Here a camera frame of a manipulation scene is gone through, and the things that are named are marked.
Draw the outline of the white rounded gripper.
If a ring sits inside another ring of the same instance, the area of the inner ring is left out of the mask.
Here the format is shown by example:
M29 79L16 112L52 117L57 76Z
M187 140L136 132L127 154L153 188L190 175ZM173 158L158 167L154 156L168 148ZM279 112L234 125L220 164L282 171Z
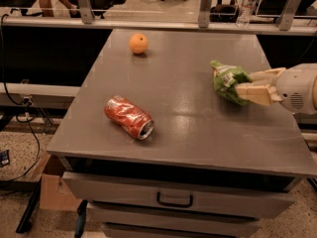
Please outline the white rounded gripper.
M262 106L275 102L290 112L317 113L317 63L302 63L252 72L247 83L235 86L238 96Z

